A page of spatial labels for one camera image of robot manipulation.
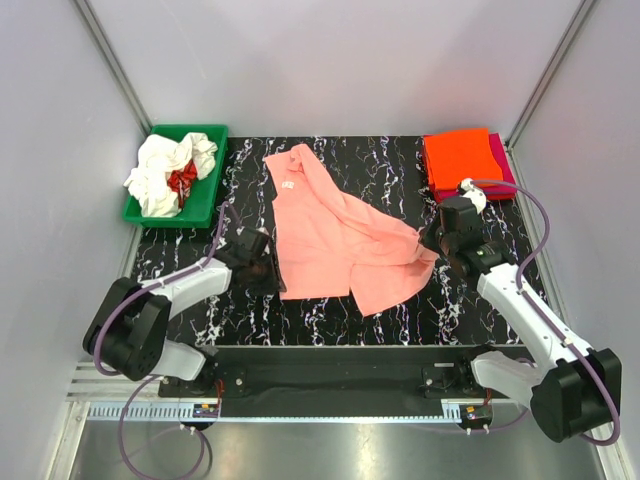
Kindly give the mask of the magenta folded t-shirt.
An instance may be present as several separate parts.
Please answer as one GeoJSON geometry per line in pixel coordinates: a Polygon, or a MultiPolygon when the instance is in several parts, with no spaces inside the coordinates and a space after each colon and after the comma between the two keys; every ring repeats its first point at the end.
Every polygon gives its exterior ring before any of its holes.
{"type": "MultiPolygon", "coordinates": [[[[490,133],[489,144],[494,160],[501,168],[503,180],[507,183],[515,184],[515,178],[509,165],[500,135],[498,133],[490,133]]],[[[503,201],[512,200],[515,197],[516,189],[509,186],[492,185],[487,187],[484,192],[489,201],[503,201]]]]}

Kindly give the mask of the left aluminium frame post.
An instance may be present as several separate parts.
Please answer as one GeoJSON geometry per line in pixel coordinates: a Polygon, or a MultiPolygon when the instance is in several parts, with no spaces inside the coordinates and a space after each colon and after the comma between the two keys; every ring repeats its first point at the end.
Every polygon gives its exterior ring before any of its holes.
{"type": "Polygon", "coordinates": [[[76,11],[81,24],[109,71],[139,129],[144,134],[149,134],[153,126],[152,121],[127,75],[92,3],[87,0],[70,0],[70,4],[76,11]]]}

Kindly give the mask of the right aluminium frame post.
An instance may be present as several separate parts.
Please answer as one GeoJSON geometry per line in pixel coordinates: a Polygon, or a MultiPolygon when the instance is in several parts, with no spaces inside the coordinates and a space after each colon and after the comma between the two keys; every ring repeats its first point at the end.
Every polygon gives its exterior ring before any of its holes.
{"type": "Polygon", "coordinates": [[[522,137],[524,130],[530,123],[545,94],[559,73],[561,66],[569,56],[571,49],[599,4],[600,1],[598,0],[581,0],[579,2],[558,44],[544,67],[540,78],[536,82],[532,93],[526,101],[523,110],[505,140],[505,145],[508,150],[512,150],[522,137]]]}

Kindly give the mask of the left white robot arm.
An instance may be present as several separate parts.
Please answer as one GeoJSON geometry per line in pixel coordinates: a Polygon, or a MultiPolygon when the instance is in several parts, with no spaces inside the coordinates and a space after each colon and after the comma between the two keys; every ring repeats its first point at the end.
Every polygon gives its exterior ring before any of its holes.
{"type": "Polygon", "coordinates": [[[122,277],[111,285],[86,331],[82,347],[105,375],[131,381],[180,379],[196,396],[215,386],[216,372],[202,351],[167,338],[169,321],[195,304],[238,288],[269,296],[286,290],[273,238],[243,227],[194,264],[146,282],[122,277]]]}

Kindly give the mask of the white crumpled t-shirt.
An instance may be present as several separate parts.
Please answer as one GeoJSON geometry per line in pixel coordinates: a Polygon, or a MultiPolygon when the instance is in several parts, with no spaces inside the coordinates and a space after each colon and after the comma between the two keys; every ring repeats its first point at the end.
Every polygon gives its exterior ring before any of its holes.
{"type": "Polygon", "coordinates": [[[188,132],[180,141],[152,134],[138,150],[138,164],[123,186],[138,202],[143,218],[172,218],[182,210],[167,180],[174,170],[182,170],[192,160],[197,181],[206,179],[216,166],[219,146],[205,133],[188,132]]]}

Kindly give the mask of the red crumpled t-shirt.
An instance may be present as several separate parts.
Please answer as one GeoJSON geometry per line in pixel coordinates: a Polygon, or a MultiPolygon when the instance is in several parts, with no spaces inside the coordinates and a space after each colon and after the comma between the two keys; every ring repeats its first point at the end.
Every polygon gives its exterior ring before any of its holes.
{"type": "Polygon", "coordinates": [[[169,189],[177,195],[178,208],[182,210],[191,195],[193,183],[197,180],[197,168],[190,160],[182,170],[174,170],[167,180],[169,189]]]}

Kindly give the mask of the black marbled table mat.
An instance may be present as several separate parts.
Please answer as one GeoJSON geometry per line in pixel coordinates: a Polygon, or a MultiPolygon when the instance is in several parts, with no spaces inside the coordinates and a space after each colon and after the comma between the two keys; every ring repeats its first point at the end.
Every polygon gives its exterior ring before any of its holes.
{"type": "MultiPolygon", "coordinates": [[[[231,203],[245,225],[272,229],[275,190],[268,155],[295,137],[232,138],[227,143],[219,202],[231,203]]],[[[334,183],[378,210],[420,228],[435,214],[419,136],[311,137],[309,146],[334,183]]],[[[194,346],[370,346],[515,344],[505,320],[439,261],[427,286],[373,316],[352,297],[281,301],[234,290],[171,320],[169,338],[194,346]]]]}

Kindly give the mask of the aluminium frame post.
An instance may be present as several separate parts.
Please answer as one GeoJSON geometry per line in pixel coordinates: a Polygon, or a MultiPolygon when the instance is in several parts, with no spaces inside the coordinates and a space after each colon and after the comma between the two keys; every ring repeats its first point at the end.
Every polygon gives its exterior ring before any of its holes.
{"type": "Polygon", "coordinates": [[[76,11],[81,24],[109,71],[139,129],[144,134],[149,134],[153,126],[152,121],[127,75],[92,3],[87,0],[70,0],[70,4],[76,11]]]}
{"type": "Polygon", "coordinates": [[[505,140],[505,145],[508,150],[512,150],[522,137],[524,130],[530,123],[545,94],[559,73],[561,66],[569,56],[571,49],[599,4],[600,1],[598,0],[581,0],[579,2],[558,44],[544,67],[540,78],[536,82],[532,93],[526,101],[523,110],[505,140]]]}

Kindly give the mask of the orange folded t-shirt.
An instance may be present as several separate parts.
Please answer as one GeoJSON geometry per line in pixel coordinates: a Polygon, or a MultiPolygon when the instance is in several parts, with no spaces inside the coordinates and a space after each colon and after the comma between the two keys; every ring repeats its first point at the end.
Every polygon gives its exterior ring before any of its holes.
{"type": "Polygon", "coordinates": [[[467,178],[502,180],[488,128],[471,128],[424,137],[429,185],[435,191],[455,190],[467,178]]]}

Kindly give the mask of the salmon pink t-shirt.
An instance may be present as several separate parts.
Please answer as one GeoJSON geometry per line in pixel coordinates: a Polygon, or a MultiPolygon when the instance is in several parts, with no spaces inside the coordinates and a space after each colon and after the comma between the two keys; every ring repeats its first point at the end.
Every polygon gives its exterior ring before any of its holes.
{"type": "Polygon", "coordinates": [[[437,254],[418,232],[342,192],[311,148],[299,144],[265,159],[284,301],[353,296],[364,316],[419,293],[437,254]]]}

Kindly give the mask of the green plastic bin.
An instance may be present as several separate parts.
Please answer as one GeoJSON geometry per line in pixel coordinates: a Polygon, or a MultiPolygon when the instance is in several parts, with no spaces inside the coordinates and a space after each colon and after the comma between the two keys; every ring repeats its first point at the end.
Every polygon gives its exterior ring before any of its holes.
{"type": "Polygon", "coordinates": [[[205,228],[210,225],[225,159],[228,127],[215,124],[160,124],[151,129],[150,135],[158,134],[180,141],[188,132],[205,133],[211,141],[218,144],[219,151],[216,154],[213,172],[206,179],[193,185],[184,209],[172,218],[143,218],[138,202],[128,192],[123,211],[125,221],[145,228],[205,228]]]}

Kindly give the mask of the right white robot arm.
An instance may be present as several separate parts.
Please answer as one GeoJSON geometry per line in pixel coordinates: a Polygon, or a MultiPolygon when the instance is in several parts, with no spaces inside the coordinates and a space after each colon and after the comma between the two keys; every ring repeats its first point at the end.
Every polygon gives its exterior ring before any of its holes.
{"type": "Polygon", "coordinates": [[[576,335],[525,282],[524,267],[484,238],[482,210],[470,196],[442,202],[420,242],[491,304],[534,361],[527,365],[494,347],[474,347],[455,365],[457,390],[470,397],[493,390],[517,401],[556,443],[581,436],[597,446],[615,444],[621,434],[620,359],[576,335]]]}

